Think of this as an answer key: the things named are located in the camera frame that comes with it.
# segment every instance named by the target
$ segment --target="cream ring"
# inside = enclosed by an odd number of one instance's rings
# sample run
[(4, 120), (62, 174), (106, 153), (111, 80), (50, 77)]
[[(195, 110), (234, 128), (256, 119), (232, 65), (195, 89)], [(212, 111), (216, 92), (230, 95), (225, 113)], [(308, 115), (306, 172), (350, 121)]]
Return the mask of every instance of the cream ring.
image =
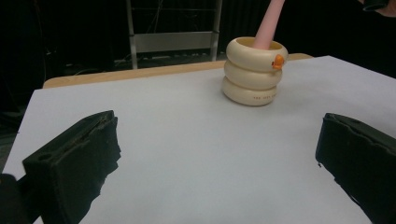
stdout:
[(227, 77), (224, 77), (221, 87), (227, 97), (242, 105), (267, 105), (276, 96), (276, 86), (265, 91), (254, 91), (234, 85)]
[(240, 68), (228, 60), (224, 64), (224, 73), (234, 84), (253, 90), (267, 90), (276, 86), (282, 78), (282, 70), (258, 73)]
[(288, 59), (289, 53), (283, 45), (273, 41), (270, 49), (254, 49), (254, 37), (239, 37), (232, 40), (227, 46), (227, 57), (239, 67), (256, 72), (271, 72), (278, 69), (273, 68), (276, 55)]

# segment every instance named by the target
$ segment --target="wooden table edge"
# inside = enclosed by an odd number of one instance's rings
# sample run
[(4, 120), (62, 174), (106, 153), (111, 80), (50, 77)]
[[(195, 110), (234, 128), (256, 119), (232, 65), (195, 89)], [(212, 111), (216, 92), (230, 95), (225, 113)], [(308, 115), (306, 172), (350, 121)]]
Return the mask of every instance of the wooden table edge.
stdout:
[[(313, 57), (304, 53), (293, 53), (289, 55), (288, 60), (293, 61), (293, 60), (301, 60), (301, 59), (309, 59), (309, 58), (313, 58)], [(136, 70), (123, 70), (117, 72), (105, 72), (105, 73), (67, 76), (67, 77), (54, 77), (47, 80), (44, 83), (43, 89), (96, 83), (96, 82), (124, 80), (124, 79), (138, 78), (138, 77), (156, 77), (156, 76), (163, 76), (170, 74), (217, 69), (217, 68), (222, 68), (224, 66), (224, 63), (225, 61), (216, 61), (216, 62), (207, 62), (207, 63), (188, 63), (188, 64), (180, 64), (180, 65), (172, 65), (172, 66), (142, 68)]]

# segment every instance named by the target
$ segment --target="pink stick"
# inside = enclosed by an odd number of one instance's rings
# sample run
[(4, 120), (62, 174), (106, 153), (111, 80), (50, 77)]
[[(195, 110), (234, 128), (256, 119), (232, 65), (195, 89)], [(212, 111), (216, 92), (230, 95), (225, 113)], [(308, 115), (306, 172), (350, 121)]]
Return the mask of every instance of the pink stick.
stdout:
[(282, 10), (285, 0), (271, 0), (270, 5), (265, 12), (262, 24), (254, 39), (253, 48), (269, 49), (274, 38), (277, 21), (279, 20), (280, 11)]

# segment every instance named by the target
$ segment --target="dark floor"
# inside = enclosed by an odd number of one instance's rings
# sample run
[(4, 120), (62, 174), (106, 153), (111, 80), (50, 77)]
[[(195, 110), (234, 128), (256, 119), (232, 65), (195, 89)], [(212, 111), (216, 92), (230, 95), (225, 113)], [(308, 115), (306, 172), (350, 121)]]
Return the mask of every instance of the dark floor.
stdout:
[[(224, 53), (218, 55), (218, 60), (225, 60)], [(139, 68), (208, 62), (209, 56), (205, 54), (173, 55), (154, 58), (142, 57), (138, 60)], [(130, 60), (119, 60), (115, 63), (116, 70), (131, 69)], [(17, 135), (23, 112), (21, 113), (2, 113), (0, 111), (0, 173), (3, 173), (9, 151), (12, 148)]]

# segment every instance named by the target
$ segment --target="white tabletop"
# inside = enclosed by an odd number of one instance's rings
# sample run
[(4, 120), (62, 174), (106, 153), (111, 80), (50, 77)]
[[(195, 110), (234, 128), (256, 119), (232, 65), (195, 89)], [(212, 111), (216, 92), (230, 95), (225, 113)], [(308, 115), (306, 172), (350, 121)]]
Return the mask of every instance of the white tabletop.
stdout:
[(332, 57), (288, 62), (275, 100), (236, 104), (221, 69), (35, 91), (5, 173), (91, 114), (119, 117), (119, 168), (82, 223), (370, 223), (319, 168), (327, 112), (396, 136), (396, 80)]

